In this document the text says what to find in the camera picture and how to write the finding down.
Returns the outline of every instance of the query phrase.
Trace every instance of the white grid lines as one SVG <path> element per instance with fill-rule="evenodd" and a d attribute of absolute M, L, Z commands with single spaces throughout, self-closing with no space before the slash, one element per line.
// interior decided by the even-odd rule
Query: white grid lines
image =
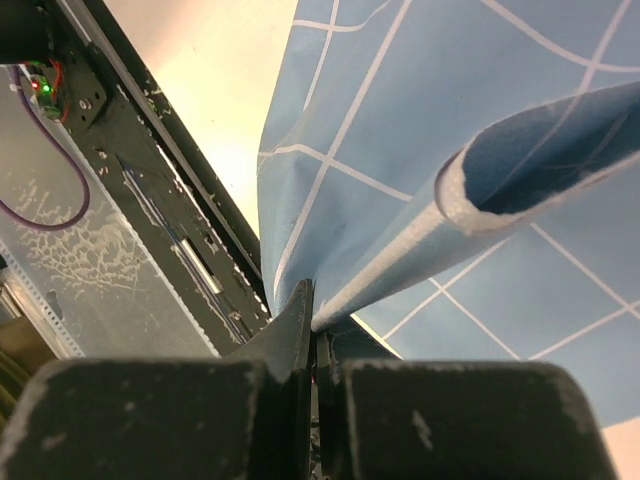
<path fill-rule="evenodd" d="M 514 27 L 520 30 L 522 33 L 527 35 L 531 40 L 543 46 L 547 50 L 555 53 L 556 55 L 564 58 L 565 60 L 569 60 L 570 62 L 577 63 L 578 65 L 582 65 L 584 67 L 589 67 L 593 64 L 593 60 L 582 57 L 580 55 L 576 55 L 569 50 L 562 48 L 557 43 L 553 42 L 549 38 L 542 35 L 536 29 L 534 29 L 527 22 L 522 20 L 516 14 L 514 14 L 511 10 L 505 8 L 496 0 L 480 0 L 484 5 L 493 10 L 497 15 L 504 18 L 507 22 L 511 23 Z M 595 65 L 595 69 L 601 72 L 612 72 L 612 73 L 640 73 L 640 66 L 627 66 L 627 65 L 610 65 L 607 63 L 597 63 Z"/>
<path fill-rule="evenodd" d="M 389 28 L 387 35 L 382 41 L 382 44 L 380 45 L 380 48 L 378 49 L 378 52 L 376 53 L 376 56 L 374 57 L 373 62 L 369 67 L 369 70 L 367 71 L 367 74 L 365 75 L 365 78 L 362 84 L 360 85 L 360 88 L 358 89 L 358 92 L 356 93 L 356 96 L 353 99 L 351 106 L 349 107 L 349 110 L 347 111 L 347 114 L 342 124 L 340 125 L 340 128 L 338 129 L 336 138 L 334 139 L 333 143 L 331 144 L 331 147 L 329 148 L 329 151 L 327 152 L 327 157 L 329 158 L 335 157 L 336 152 L 340 148 L 340 145 L 342 144 L 342 141 L 344 140 L 344 137 L 347 134 L 349 127 L 351 127 L 351 123 L 353 122 L 353 119 L 355 118 L 355 115 L 358 112 L 360 105 L 364 100 L 365 95 L 369 91 L 369 87 L 371 86 L 371 83 L 373 82 L 373 79 L 375 78 L 376 73 L 378 72 L 378 69 L 382 64 L 382 60 L 384 59 L 387 53 L 387 50 L 389 49 L 389 46 L 393 42 L 393 38 L 395 37 L 395 34 L 400 28 L 400 25 L 402 24 L 402 20 L 404 19 L 407 13 L 407 10 L 409 9 L 409 6 L 411 5 L 411 2 L 412 0 L 404 0 L 404 2 L 402 3 L 400 10 L 398 11 L 395 19 L 393 20 L 393 23 L 391 24 L 391 27 Z M 318 173 L 316 174 L 316 177 L 313 181 L 313 185 L 311 186 L 311 190 L 309 191 L 309 194 L 307 195 L 307 198 L 302 206 L 302 209 L 300 210 L 300 215 L 298 216 L 298 219 L 296 220 L 293 230 L 291 231 L 289 240 L 287 241 L 282 251 L 282 255 L 280 257 L 280 261 L 278 262 L 278 266 L 276 268 L 276 272 L 274 276 L 274 282 L 273 282 L 274 296 L 278 291 L 278 288 L 280 287 L 280 280 L 282 279 L 282 274 L 284 273 L 284 270 L 287 264 L 289 263 L 289 258 L 291 257 L 291 254 L 293 252 L 293 249 L 296 243 L 298 242 L 298 238 L 300 238 L 300 234 L 302 233 L 302 228 L 304 227 L 307 221 L 307 218 L 309 217 L 311 207 L 313 206 L 315 198 L 318 195 L 318 191 L 320 190 L 320 185 L 322 184 L 322 180 L 324 179 L 324 176 L 327 173 L 329 166 L 330 166 L 330 163 L 328 161 L 323 162 L 322 166 L 320 167 L 320 170 L 318 170 Z"/>
<path fill-rule="evenodd" d="M 356 180 L 359 180 L 362 183 L 369 185 L 370 187 L 375 188 L 376 190 L 379 190 L 382 193 L 386 193 L 387 195 L 395 197 L 398 200 L 402 200 L 403 202 L 410 202 L 411 199 L 413 198 L 411 195 L 408 195 L 404 192 L 396 190 L 395 188 L 389 187 L 388 185 L 385 185 L 384 183 L 379 182 L 374 178 L 371 178 L 370 176 L 354 168 L 351 168 L 350 166 L 345 165 L 344 163 L 339 162 L 335 158 L 331 158 L 328 155 L 325 155 L 324 153 L 309 147 L 308 145 L 295 144 L 287 147 L 280 147 L 280 148 L 276 148 L 272 153 L 260 152 L 260 156 L 262 158 L 268 158 L 273 155 L 277 155 L 279 153 L 291 153 L 291 152 L 304 153 L 310 156 L 311 158 L 315 158 L 316 160 L 320 160 L 321 162 L 329 163 L 330 167 L 333 167 L 336 170 L 346 173 L 350 177 L 355 178 Z"/>
<path fill-rule="evenodd" d="M 624 122 L 627 120 L 627 118 L 629 118 L 628 113 L 625 113 L 624 115 L 618 117 L 615 120 L 615 122 L 613 122 L 613 125 L 611 125 L 611 128 L 603 137 L 603 139 L 600 141 L 600 143 L 596 145 L 596 148 L 594 148 L 591 151 L 591 153 L 589 153 L 589 155 L 587 155 L 581 162 L 573 163 L 573 164 L 564 164 L 564 165 L 547 165 L 547 166 L 544 166 L 543 169 L 544 170 L 566 170 L 567 168 L 571 168 L 572 171 L 570 172 L 570 174 L 575 174 L 575 173 L 578 173 L 580 170 L 584 170 L 584 167 L 593 163 L 593 161 L 596 160 L 598 155 L 600 155 L 602 151 L 609 146 L 611 141 L 615 138 L 615 136 L 618 134 L 618 132 L 622 128 L 622 125 L 624 125 Z"/>
<path fill-rule="evenodd" d="M 491 247 L 490 249 L 486 250 L 484 253 L 482 253 L 482 255 L 478 256 L 473 262 L 471 262 L 469 265 L 467 265 L 462 271 L 460 271 L 455 277 L 453 277 L 451 280 L 449 280 L 443 286 L 437 286 L 436 285 L 438 287 L 437 291 L 433 292 L 426 299 L 424 299 L 422 302 L 420 302 L 418 304 L 418 306 L 416 306 L 416 308 L 414 308 L 407 315 L 405 315 L 405 317 L 402 320 L 400 320 L 391 330 L 389 330 L 382 338 L 387 340 L 389 337 L 391 337 L 394 333 L 396 333 L 398 330 L 400 330 L 409 320 L 411 320 L 420 310 L 422 310 L 424 307 L 429 305 L 433 300 L 435 300 L 438 296 L 440 296 L 440 294 L 443 293 L 444 290 L 446 290 L 451 285 L 453 285 L 458 280 L 460 280 L 462 277 L 464 277 L 468 272 L 473 270 L 473 268 L 476 265 L 478 265 L 480 262 L 482 262 L 485 258 L 487 258 L 489 255 L 491 255 L 493 252 L 498 250 L 500 247 L 502 247 L 502 245 L 507 243 L 507 241 L 508 240 L 503 240 L 502 242 L 499 242 L 499 243 L 495 244 L 493 247 Z"/>
<path fill-rule="evenodd" d="M 379 12 L 381 12 L 382 10 L 387 8 L 387 6 L 390 3 L 391 3 L 391 0 L 387 0 L 386 2 L 384 2 L 382 5 L 380 5 L 378 8 L 376 8 L 373 11 L 373 13 L 371 13 L 371 15 L 369 15 L 369 17 L 367 17 L 367 19 L 364 22 L 362 22 L 362 23 L 360 23 L 358 25 L 342 26 L 342 25 L 335 25 L 335 24 L 331 24 L 331 23 L 314 22 L 314 21 L 311 21 L 311 20 L 294 20 L 292 25 L 294 27 L 309 27 L 309 28 L 315 28 L 315 29 L 318 29 L 318 30 L 332 31 L 332 32 L 335 32 L 335 33 L 357 32 L 358 30 L 362 30 L 367 25 L 367 23 L 369 23 L 369 20 L 371 20 Z"/>
<path fill-rule="evenodd" d="M 436 287 L 442 289 L 442 286 L 438 282 L 436 282 L 434 279 L 431 278 L 429 279 L 429 281 L 433 283 Z M 464 313 L 467 317 L 469 317 L 471 321 L 475 323 L 478 327 L 480 327 L 480 329 L 484 333 L 486 333 L 494 342 L 500 345 L 500 347 L 502 347 L 502 349 L 505 352 L 511 355 L 514 359 L 520 360 L 520 357 L 516 354 L 516 352 L 511 350 L 506 343 L 500 340 L 496 334 L 494 334 L 491 330 L 489 330 L 489 328 L 487 328 L 487 326 L 484 323 L 478 320 L 478 318 L 475 315 L 473 315 L 469 310 L 467 310 L 458 300 L 456 300 L 453 295 L 451 295 L 448 291 L 444 289 L 442 289 L 442 294 L 445 297 L 447 297 L 449 300 L 451 300 L 451 303 L 453 303 L 456 307 L 458 307 L 462 311 L 462 313 Z"/>
<path fill-rule="evenodd" d="M 413 249 L 444 222 L 435 202 L 429 203 L 403 230 L 396 235 L 376 256 L 355 274 L 333 297 L 322 302 L 315 314 L 316 328 L 326 324 L 340 313 L 349 302 L 377 281 L 387 270 Z"/>
<path fill-rule="evenodd" d="M 393 353 L 396 357 L 402 360 L 402 355 L 396 352 L 395 349 L 391 345 L 389 345 L 384 338 L 378 335 L 378 332 L 376 332 L 373 328 L 369 326 L 369 324 L 367 324 L 367 322 L 362 320 L 355 313 L 351 314 L 351 318 L 353 318 L 353 320 L 360 326 L 360 328 L 362 328 L 365 332 L 367 332 L 371 336 L 371 338 L 373 338 L 376 342 L 378 342 L 380 345 L 382 345 L 384 348 L 386 348 L 391 353 Z"/>
<path fill-rule="evenodd" d="M 627 312 L 640 320 L 640 314 L 633 309 L 629 303 L 625 301 L 620 295 L 613 291 L 613 289 L 607 285 L 600 277 L 598 277 L 595 273 L 593 273 L 589 268 L 586 267 L 580 260 L 574 257 L 571 252 L 569 252 L 565 247 L 560 245 L 558 241 L 556 241 L 551 235 L 545 232 L 539 225 L 533 223 L 531 227 L 542 236 L 553 248 L 555 248 L 558 252 L 560 252 L 567 260 L 569 260 L 573 265 L 575 265 L 582 273 L 584 273 L 593 283 L 598 285 L 605 293 L 607 293 L 611 298 L 613 298 L 616 302 L 618 302 Z"/>
<path fill-rule="evenodd" d="M 311 102 L 311 97 L 313 97 L 313 92 L 316 90 L 316 85 L 318 83 L 318 78 L 320 78 L 320 72 L 322 71 L 322 67 L 324 65 L 324 59 L 327 58 L 327 51 L 329 50 L 329 45 L 331 44 L 331 37 L 333 35 L 332 27 L 336 23 L 336 17 L 338 16 L 338 8 L 340 6 L 340 0 L 333 0 L 333 7 L 331 8 L 331 19 L 329 20 L 329 29 L 327 30 L 327 36 L 324 40 L 324 46 L 322 47 L 322 53 L 320 54 L 320 60 L 318 60 L 318 65 L 316 65 L 316 71 L 313 73 L 313 80 L 311 80 L 311 86 L 309 87 L 309 91 L 307 92 L 307 98 L 304 100 L 304 105 L 302 110 L 306 110 Z"/>
<path fill-rule="evenodd" d="M 607 25 L 607 28 L 602 34 L 602 38 L 600 38 L 600 41 L 598 42 L 598 46 L 593 52 L 591 60 L 589 60 L 589 64 L 586 71 L 584 72 L 582 80 L 580 81 L 580 85 L 575 91 L 575 96 L 571 99 L 571 102 L 567 106 L 567 109 L 564 111 L 562 116 L 558 119 L 556 124 L 551 127 L 551 129 L 527 152 L 527 154 L 513 166 L 511 171 L 491 190 L 491 193 L 489 193 L 486 198 L 491 198 L 498 191 L 500 191 L 500 189 L 516 174 L 516 172 L 518 172 L 527 163 L 527 161 L 531 159 L 531 157 L 533 157 L 544 145 L 547 144 L 549 140 L 551 140 L 551 138 L 553 138 L 558 133 L 558 131 L 560 131 L 565 122 L 573 114 L 575 109 L 578 107 L 578 104 L 582 100 L 582 95 L 589 89 L 589 86 L 593 81 L 593 77 L 597 72 L 600 60 L 602 60 L 602 58 L 604 57 L 609 43 L 611 43 L 611 40 L 618 30 L 618 27 L 620 26 L 624 15 L 629 9 L 629 5 L 631 5 L 631 0 L 622 0 L 620 5 L 616 9 L 611 22 L 609 22 L 609 25 Z"/>
<path fill-rule="evenodd" d="M 640 306 L 640 301 L 637 301 L 635 303 L 633 303 L 631 305 L 632 307 L 637 307 Z M 586 327 L 578 330 L 577 332 L 569 335 L 568 337 L 560 340 L 558 343 L 554 343 L 553 345 L 551 345 L 548 348 L 545 348 L 544 350 L 536 353 L 535 355 L 532 355 L 531 357 L 529 357 L 529 360 L 538 360 L 541 357 L 544 357 L 545 355 L 550 354 L 551 352 L 557 350 L 560 347 L 563 347 L 565 345 L 567 345 L 568 343 L 573 342 L 574 340 L 576 340 L 577 338 L 582 337 L 583 335 L 585 335 L 586 333 L 589 333 L 592 330 L 595 330 L 598 327 L 601 327 L 602 325 L 609 323 L 611 320 L 614 320 L 616 318 L 618 318 L 619 316 L 621 316 L 624 313 L 627 313 L 627 309 L 626 308 L 621 308 L 619 310 L 616 310 L 615 312 L 610 313 L 609 315 L 605 315 L 604 317 L 602 317 L 600 320 L 597 320 L 595 322 L 593 322 L 590 325 L 587 325 Z"/>

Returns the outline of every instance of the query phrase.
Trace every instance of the blue fabric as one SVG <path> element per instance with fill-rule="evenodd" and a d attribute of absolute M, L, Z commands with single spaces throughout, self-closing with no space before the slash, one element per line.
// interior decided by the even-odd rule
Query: blue fabric
<path fill-rule="evenodd" d="M 640 414 L 638 25 L 631 0 L 300 0 L 258 166 L 273 311 L 312 278 L 316 329 L 557 361 L 603 424 Z"/>

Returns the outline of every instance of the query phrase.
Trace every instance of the purple cable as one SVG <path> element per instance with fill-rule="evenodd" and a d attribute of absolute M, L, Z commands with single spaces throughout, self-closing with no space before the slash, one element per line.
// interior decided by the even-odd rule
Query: purple cable
<path fill-rule="evenodd" d="M 91 203 L 91 192 L 89 190 L 89 182 L 87 182 L 87 178 L 84 173 L 80 169 L 80 166 L 71 158 L 71 155 L 65 150 L 65 148 L 60 145 L 60 143 L 51 135 L 49 130 L 44 126 L 44 124 L 40 121 L 40 118 L 34 113 L 29 105 L 29 100 L 27 99 L 26 94 L 24 93 L 24 89 L 20 84 L 20 70 L 18 67 L 8 67 L 9 69 L 9 77 L 11 78 L 11 82 L 16 86 L 19 90 L 18 96 L 20 97 L 20 101 L 22 106 L 27 111 L 33 123 L 38 127 L 38 129 L 42 132 L 42 134 L 49 140 L 51 145 L 58 151 L 60 155 L 67 161 L 67 163 L 73 168 L 73 171 L 76 173 L 78 178 L 80 179 L 80 183 L 82 183 L 82 205 L 80 206 L 80 210 L 69 220 L 66 220 L 57 225 L 45 225 L 42 223 L 37 223 L 31 220 L 27 220 L 22 217 L 16 211 L 12 210 L 6 203 L 0 200 L 0 210 L 4 211 L 8 216 L 10 216 L 13 220 L 18 222 L 20 225 L 23 225 L 28 228 L 32 228 L 34 230 L 40 230 L 41 232 L 59 232 L 60 230 L 64 230 L 76 225 L 87 213 L 89 210 L 89 204 Z"/>

